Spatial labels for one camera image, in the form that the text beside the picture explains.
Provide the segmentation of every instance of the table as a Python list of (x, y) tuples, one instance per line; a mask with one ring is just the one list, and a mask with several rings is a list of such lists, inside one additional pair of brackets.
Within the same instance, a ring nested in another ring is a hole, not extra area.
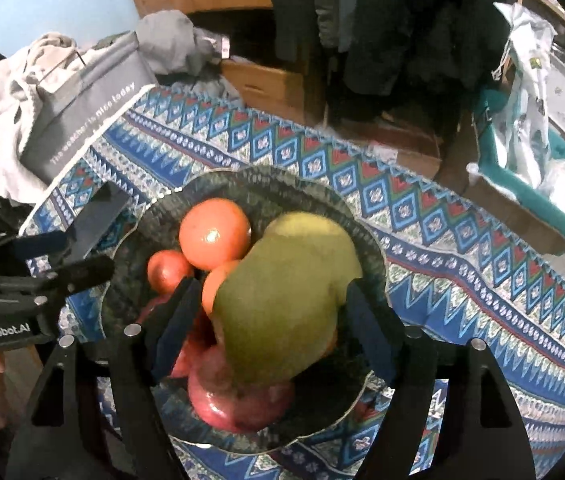
[[(521, 410), (537, 475), (544, 475), (565, 451), (565, 281), (493, 216), (434, 182), (312, 129), (176, 85), (151, 90), (112, 124), (22, 232), (66, 229), (113, 180), (130, 205), (95, 249), (112, 253), (160, 193), (213, 168), (250, 164), (284, 167), (344, 197), (386, 251), (387, 294), (405, 322), (454, 343), (487, 341)], [(46, 268), (45, 258), (30, 262), (34, 274)], [(102, 294), (95, 288), (69, 298), (61, 329), (82, 340), (102, 337)], [(110, 390), (103, 392), (110, 413)], [(431, 463), (446, 392), (446, 382), (437, 381), (413, 471)], [(392, 394), (372, 380), (341, 424), (269, 455), (174, 446), (193, 479), (352, 478)]]

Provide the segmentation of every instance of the metal screw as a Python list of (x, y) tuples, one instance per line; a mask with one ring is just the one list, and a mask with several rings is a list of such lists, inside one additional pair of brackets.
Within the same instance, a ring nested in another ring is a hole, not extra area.
[(138, 323), (132, 323), (124, 328), (124, 334), (127, 337), (134, 337), (142, 331), (142, 327)]
[(423, 331), (420, 330), (417, 326), (406, 326), (405, 327), (405, 335), (411, 339), (418, 339), (423, 334)]
[(72, 335), (64, 335), (58, 341), (61, 348), (69, 348), (74, 343), (74, 337)]
[(471, 345), (479, 352), (482, 352), (485, 348), (487, 348), (487, 343), (477, 337), (471, 340)]

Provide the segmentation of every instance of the dark green plate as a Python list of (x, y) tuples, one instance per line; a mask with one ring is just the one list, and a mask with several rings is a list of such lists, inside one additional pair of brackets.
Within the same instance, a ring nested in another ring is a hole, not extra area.
[[(331, 218), (351, 236), (363, 266), (368, 290), (387, 303), (386, 266), (376, 238), (358, 223), (335, 191), (317, 182), (299, 179), (271, 166), (242, 171), (211, 171), (152, 202), (115, 251), (115, 274), (102, 301), (102, 328), (106, 336), (134, 322), (153, 293), (146, 278), (147, 261), (156, 251), (178, 249), (181, 219), (198, 202), (222, 197), (246, 213), (252, 240), (269, 223), (288, 211), (307, 211)], [(154, 389), (167, 433), (190, 444), (216, 446), (238, 454), (259, 454), (287, 446), (294, 440), (324, 430), (341, 420), (362, 394), (370, 369), (357, 341), (339, 319), (338, 347), (294, 379), (296, 398), (277, 423), (254, 434), (214, 430), (195, 415), (186, 380), (167, 379)]]

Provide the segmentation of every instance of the green fruit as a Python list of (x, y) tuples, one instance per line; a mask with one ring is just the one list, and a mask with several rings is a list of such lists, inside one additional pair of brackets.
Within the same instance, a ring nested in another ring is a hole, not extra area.
[(237, 383), (290, 380), (322, 357), (338, 320), (337, 281), (305, 238), (268, 234), (254, 245), (213, 304)]
[(271, 235), (293, 237), (323, 254), (324, 262), (336, 280), (336, 299), (339, 304), (345, 304), (347, 286), (363, 276), (354, 243), (347, 231), (329, 218), (296, 211), (285, 213), (271, 222), (263, 236)]

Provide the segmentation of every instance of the tablecloth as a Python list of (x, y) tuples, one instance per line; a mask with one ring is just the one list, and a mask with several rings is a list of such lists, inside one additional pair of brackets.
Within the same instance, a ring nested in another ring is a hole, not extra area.
[[(387, 294), (406, 322), (447, 341), (485, 339), (525, 421), (537, 475), (565, 451), (565, 281), (493, 216), (403, 168), (341, 140), (179, 86), (134, 104), (50, 190), (22, 232), (66, 229), (104, 181), (130, 195), (96, 251), (112, 253), (148, 203), (213, 168), (275, 164), (331, 186), (377, 235), (388, 263)], [(48, 268), (30, 262), (32, 273)], [(102, 337), (103, 288), (69, 298), (60, 326)], [(437, 381), (413, 471), (428, 467), (445, 409)], [(174, 442), (194, 479), (341, 480), (367, 453), (393, 391), (372, 380), (341, 424), (261, 456)], [(110, 391), (102, 398), (111, 410)]]

